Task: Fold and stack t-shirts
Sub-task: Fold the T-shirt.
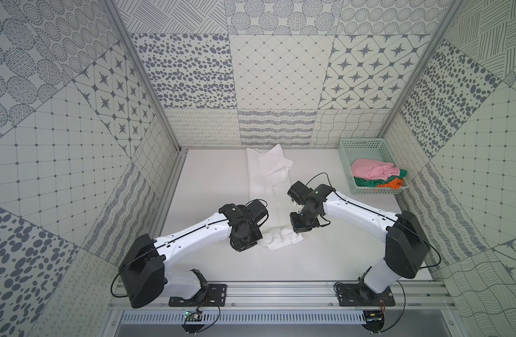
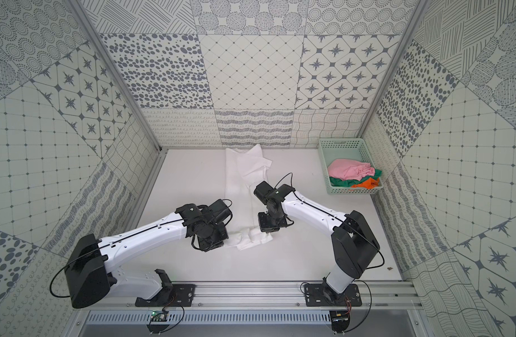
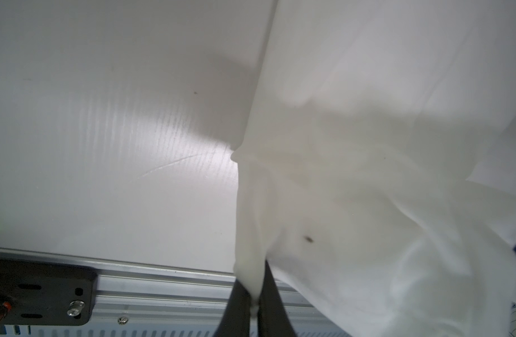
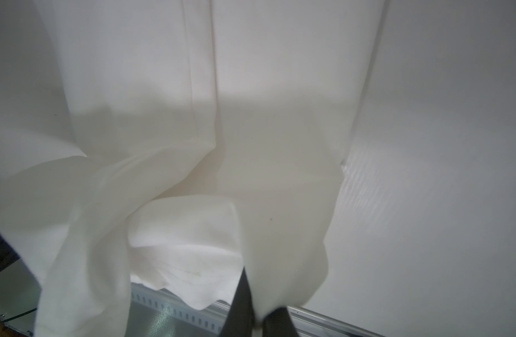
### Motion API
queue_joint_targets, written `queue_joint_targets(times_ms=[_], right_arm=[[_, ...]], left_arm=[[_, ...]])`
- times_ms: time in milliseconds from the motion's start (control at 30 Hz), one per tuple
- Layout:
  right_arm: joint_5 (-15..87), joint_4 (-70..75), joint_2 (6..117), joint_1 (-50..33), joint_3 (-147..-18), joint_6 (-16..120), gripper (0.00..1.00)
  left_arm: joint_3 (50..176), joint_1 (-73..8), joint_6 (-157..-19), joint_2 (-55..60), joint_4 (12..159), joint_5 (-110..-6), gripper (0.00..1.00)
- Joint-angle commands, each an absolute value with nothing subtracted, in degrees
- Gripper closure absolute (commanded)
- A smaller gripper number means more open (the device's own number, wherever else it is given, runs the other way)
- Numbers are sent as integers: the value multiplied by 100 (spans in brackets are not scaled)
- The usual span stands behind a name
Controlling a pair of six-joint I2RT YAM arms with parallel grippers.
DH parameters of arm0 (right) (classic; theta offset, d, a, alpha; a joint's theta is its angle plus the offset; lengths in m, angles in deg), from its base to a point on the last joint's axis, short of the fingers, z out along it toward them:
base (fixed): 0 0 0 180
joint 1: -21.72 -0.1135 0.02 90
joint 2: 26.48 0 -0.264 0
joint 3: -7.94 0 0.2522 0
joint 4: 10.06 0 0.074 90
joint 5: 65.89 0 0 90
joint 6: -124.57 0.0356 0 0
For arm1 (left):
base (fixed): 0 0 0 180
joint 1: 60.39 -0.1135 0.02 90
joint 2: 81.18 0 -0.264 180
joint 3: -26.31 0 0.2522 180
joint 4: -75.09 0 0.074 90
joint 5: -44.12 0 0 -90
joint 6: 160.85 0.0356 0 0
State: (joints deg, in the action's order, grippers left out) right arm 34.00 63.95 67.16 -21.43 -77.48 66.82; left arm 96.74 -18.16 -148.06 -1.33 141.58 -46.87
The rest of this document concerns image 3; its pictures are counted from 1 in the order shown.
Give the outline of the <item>white t-shirt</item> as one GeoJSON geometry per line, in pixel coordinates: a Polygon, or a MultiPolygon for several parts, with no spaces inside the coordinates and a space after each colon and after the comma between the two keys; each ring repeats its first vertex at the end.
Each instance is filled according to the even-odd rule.
{"type": "Polygon", "coordinates": [[[238,165],[238,281],[352,336],[506,336],[516,1],[279,1],[238,165]]]}

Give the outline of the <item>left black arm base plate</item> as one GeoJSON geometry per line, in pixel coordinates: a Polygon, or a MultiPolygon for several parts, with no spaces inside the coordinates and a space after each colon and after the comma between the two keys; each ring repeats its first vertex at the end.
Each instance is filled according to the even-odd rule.
{"type": "Polygon", "coordinates": [[[93,268],[0,258],[0,324],[82,326],[97,281],[93,268]]]}

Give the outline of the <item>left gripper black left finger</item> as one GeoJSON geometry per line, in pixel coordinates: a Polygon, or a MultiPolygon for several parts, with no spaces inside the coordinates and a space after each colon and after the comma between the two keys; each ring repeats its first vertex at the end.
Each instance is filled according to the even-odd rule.
{"type": "Polygon", "coordinates": [[[252,297],[236,280],[214,337],[249,337],[252,297]]]}

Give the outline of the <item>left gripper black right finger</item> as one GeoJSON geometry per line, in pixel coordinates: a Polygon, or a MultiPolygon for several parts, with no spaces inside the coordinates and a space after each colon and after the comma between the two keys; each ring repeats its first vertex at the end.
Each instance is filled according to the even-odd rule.
{"type": "Polygon", "coordinates": [[[262,292],[259,297],[257,316],[259,337],[296,337],[284,304],[273,278],[268,262],[265,262],[265,274],[262,292]]]}

